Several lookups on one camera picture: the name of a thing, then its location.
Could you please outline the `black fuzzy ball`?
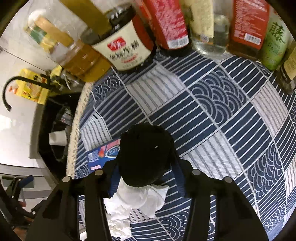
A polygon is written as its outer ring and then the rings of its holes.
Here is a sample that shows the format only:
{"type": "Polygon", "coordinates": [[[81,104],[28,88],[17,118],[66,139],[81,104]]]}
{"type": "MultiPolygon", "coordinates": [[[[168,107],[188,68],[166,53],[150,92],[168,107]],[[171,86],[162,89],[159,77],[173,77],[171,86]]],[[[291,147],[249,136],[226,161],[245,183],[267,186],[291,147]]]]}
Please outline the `black fuzzy ball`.
{"type": "Polygon", "coordinates": [[[161,126],[139,123],[120,137],[116,160],[119,174],[129,186],[153,184],[178,159],[171,134],[161,126]]]}

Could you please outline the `black kitchen sink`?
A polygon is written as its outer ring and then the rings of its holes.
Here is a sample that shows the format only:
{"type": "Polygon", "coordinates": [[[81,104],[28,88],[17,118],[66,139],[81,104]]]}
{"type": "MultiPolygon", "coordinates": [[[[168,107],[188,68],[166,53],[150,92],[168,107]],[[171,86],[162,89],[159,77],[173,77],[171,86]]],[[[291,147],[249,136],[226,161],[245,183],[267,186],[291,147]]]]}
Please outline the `black kitchen sink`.
{"type": "Polygon", "coordinates": [[[36,159],[45,175],[60,181],[66,175],[70,133],[80,93],[50,96],[35,110],[29,157],[36,159]]]}

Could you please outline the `black kitchen faucet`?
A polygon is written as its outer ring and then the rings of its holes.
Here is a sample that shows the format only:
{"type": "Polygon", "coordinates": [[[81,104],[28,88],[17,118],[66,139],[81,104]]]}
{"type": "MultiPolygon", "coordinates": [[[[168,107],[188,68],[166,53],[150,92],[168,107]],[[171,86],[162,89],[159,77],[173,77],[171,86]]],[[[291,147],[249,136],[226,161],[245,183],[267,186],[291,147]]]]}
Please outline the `black kitchen faucet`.
{"type": "Polygon", "coordinates": [[[60,90],[51,83],[50,77],[44,74],[35,75],[33,78],[22,77],[20,75],[14,76],[5,83],[2,92],[2,102],[7,111],[11,111],[12,106],[8,104],[6,100],[6,89],[14,81],[16,82],[16,88],[11,87],[11,90],[15,95],[38,104],[44,105],[50,92],[56,94],[61,93],[60,90]]]}

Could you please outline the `white paper cup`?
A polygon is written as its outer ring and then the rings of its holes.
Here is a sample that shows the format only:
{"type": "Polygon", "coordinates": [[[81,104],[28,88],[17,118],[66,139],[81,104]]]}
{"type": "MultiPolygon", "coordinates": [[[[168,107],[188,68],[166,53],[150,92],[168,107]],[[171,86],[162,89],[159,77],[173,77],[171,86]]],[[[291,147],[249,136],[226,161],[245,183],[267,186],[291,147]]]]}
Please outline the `white paper cup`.
{"type": "Polygon", "coordinates": [[[49,144],[52,146],[66,146],[67,145],[67,135],[66,131],[56,131],[48,134],[49,144]]]}

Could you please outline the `crumpled white tissue lower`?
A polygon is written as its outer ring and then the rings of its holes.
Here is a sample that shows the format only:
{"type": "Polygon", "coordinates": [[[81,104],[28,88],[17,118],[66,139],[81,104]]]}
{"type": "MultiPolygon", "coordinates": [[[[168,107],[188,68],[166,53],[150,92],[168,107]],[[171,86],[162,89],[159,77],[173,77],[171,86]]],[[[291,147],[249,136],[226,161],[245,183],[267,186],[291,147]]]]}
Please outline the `crumpled white tissue lower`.
{"type": "Polygon", "coordinates": [[[107,214],[106,217],[110,234],[113,237],[120,238],[120,240],[125,240],[126,238],[132,237],[130,220],[112,219],[112,216],[110,214],[107,214]]]}

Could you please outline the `crumpled white tissue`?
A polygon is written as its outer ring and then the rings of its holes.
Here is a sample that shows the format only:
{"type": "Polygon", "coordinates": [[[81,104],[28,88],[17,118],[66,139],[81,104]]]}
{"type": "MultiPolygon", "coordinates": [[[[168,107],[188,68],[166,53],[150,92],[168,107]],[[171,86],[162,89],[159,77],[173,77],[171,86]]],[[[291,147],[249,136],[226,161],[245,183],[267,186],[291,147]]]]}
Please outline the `crumpled white tissue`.
{"type": "Polygon", "coordinates": [[[165,204],[169,186],[147,185],[132,187],[120,180],[117,192],[104,199],[107,217],[111,220],[124,220],[133,209],[139,209],[148,218],[154,218],[165,204]]]}
{"type": "Polygon", "coordinates": [[[132,237],[130,220],[112,219],[112,216],[110,214],[107,214],[106,217],[110,234],[113,237],[120,238],[120,240],[125,240],[126,238],[132,237]]]}

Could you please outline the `blue snack packet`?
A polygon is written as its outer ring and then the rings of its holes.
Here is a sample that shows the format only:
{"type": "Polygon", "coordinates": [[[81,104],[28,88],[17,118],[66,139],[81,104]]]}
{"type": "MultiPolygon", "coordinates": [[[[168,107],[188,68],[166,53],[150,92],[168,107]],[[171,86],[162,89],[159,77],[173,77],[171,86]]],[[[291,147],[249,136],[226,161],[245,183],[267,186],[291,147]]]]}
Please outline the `blue snack packet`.
{"type": "Polygon", "coordinates": [[[114,160],[120,150],[120,139],[108,142],[105,145],[97,147],[87,152],[88,169],[94,172],[102,169],[107,161],[114,160]]]}

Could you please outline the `blue white patterned tablecloth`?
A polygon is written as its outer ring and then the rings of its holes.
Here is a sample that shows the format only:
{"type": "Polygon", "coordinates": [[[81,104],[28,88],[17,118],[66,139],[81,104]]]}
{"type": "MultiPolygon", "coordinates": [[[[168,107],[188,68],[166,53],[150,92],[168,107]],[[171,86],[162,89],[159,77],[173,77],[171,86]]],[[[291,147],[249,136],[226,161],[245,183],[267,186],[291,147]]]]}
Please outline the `blue white patterned tablecloth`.
{"type": "Polygon", "coordinates": [[[89,174],[89,151],[132,125],[162,126],[182,159],[212,178],[230,176],[276,240],[295,211],[295,95],[257,62],[197,52],[157,55],[143,71],[111,69],[86,84],[76,108],[66,173],[89,174]]]}

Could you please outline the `steel soap dispenser pump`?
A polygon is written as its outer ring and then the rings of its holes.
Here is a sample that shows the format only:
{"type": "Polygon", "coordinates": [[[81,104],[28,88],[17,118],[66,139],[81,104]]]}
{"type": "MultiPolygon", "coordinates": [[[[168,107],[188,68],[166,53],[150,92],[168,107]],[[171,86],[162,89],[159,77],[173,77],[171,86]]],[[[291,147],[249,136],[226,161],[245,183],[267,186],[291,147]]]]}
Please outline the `steel soap dispenser pump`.
{"type": "Polygon", "coordinates": [[[65,69],[62,70],[60,77],[65,80],[66,85],[69,89],[77,87],[79,85],[79,78],[75,77],[65,69]]]}

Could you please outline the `yellow cleaning cloth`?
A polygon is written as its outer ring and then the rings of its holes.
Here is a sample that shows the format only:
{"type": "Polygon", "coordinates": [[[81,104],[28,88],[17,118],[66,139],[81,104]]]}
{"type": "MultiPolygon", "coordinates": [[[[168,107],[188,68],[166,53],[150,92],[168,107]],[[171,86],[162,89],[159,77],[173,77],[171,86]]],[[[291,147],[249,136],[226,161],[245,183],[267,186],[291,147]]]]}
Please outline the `yellow cleaning cloth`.
{"type": "Polygon", "coordinates": [[[62,78],[61,78],[62,70],[63,70],[63,67],[61,65],[57,65],[52,70],[47,71],[47,74],[49,76],[49,83],[51,85],[62,84],[62,78]]]}

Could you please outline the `large cooking oil jug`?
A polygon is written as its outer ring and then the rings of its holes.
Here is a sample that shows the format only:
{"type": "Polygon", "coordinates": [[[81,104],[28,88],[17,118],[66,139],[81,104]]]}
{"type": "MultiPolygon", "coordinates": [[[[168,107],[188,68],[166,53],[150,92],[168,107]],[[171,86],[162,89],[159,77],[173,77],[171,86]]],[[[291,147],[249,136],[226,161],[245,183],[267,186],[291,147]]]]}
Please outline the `large cooking oil jug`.
{"type": "Polygon", "coordinates": [[[111,64],[90,45],[74,40],[54,25],[45,9],[33,11],[24,30],[51,60],[85,82],[97,81],[111,68],[111,64]]]}

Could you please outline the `dark soy sauce bottle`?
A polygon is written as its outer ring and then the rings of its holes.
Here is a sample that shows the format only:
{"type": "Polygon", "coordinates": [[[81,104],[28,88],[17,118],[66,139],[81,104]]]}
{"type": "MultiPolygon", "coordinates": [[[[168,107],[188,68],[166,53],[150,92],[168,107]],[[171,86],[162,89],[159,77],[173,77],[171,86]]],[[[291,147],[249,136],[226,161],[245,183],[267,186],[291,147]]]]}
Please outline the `dark soy sauce bottle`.
{"type": "Polygon", "coordinates": [[[135,71],[152,61],[156,45],[136,12],[131,1],[94,1],[108,18],[112,29],[100,36],[90,27],[81,34],[81,40],[122,72],[135,71]]]}

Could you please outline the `green label bottle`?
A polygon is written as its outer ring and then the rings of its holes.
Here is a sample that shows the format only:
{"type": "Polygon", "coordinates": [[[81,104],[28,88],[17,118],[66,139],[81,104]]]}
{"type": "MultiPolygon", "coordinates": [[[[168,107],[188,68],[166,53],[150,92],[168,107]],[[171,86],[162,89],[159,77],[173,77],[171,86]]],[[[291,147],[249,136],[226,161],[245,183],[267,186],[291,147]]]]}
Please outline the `green label bottle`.
{"type": "Polygon", "coordinates": [[[259,53],[262,65],[270,71],[274,71],[283,59],[289,41],[288,27],[278,13],[272,9],[265,39],[259,53]]]}

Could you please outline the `clear liquid glass bottle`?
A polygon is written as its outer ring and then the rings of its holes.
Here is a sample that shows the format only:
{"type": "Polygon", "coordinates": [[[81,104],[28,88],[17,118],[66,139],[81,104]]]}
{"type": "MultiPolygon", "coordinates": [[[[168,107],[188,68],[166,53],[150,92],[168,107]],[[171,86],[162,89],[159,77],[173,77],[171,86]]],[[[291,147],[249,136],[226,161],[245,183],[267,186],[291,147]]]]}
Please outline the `clear liquid glass bottle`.
{"type": "Polygon", "coordinates": [[[224,54],[229,40],[232,1],[187,0],[180,3],[193,48],[211,58],[224,54]]]}

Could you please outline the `red label sauce bottle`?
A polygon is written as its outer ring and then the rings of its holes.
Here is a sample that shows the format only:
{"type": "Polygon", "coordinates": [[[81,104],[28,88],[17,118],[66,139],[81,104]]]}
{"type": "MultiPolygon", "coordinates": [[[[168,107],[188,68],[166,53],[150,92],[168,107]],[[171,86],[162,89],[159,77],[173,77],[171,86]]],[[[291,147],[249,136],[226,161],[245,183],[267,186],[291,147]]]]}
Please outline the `red label sauce bottle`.
{"type": "Polygon", "coordinates": [[[190,33],[179,1],[150,0],[136,3],[163,55],[181,57],[191,50],[190,33]]]}

